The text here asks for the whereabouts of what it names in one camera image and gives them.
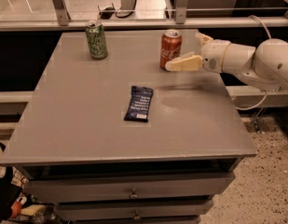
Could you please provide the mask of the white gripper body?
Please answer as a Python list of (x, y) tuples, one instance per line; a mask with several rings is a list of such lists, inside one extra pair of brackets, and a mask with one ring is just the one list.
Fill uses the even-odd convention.
[(230, 41), (220, 39), (205, 43), (200, 50), (200, 55), (203, 58), (202, 67), (209, 72), (222, 73), (223, 58), (230, 44)]

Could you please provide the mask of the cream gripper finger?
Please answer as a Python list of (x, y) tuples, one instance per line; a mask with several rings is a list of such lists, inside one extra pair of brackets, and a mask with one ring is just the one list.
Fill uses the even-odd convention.
[(203, 58), (194, 52), (172, 59), (166, 62), (165, 69), (170, 72), (198, 71), (203, 64)]
[(213, 41), (213, 38), (203, 33), (196, 33), (196, 42), (201, 49), (206, 43)]

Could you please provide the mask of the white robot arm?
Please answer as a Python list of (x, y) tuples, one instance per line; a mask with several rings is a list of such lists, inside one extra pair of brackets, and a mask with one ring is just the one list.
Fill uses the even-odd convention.
[(288, 91), (288, 43), (277, 38), (257, 48), (213, 39), (197, 33), (199, 55), (194, 52), (166, 62), (168, 71), (206, 71), (230, 74), (242, 83), (261, 91)]

